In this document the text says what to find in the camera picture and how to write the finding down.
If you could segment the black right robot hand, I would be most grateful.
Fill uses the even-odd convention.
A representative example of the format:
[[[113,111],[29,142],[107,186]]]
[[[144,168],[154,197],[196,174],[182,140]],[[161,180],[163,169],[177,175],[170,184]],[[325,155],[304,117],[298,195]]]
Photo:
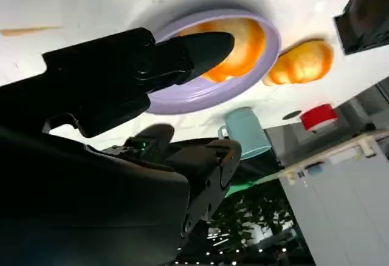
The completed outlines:
[[[150,107],[232,51],[226,32],[157,43],[144,28],[47,52],[46,71],[1,87],[1,264],[167,265],[230,188],[234,140],[173,143],[155,124],[97,150],[92,138]]]

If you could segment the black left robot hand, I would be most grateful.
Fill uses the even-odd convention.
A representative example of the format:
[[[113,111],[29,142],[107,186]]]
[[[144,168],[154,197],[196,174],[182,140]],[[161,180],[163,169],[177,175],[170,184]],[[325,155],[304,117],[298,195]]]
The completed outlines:
[[[388,45],[388,0],[349,0],[334,22],[345,55]]]

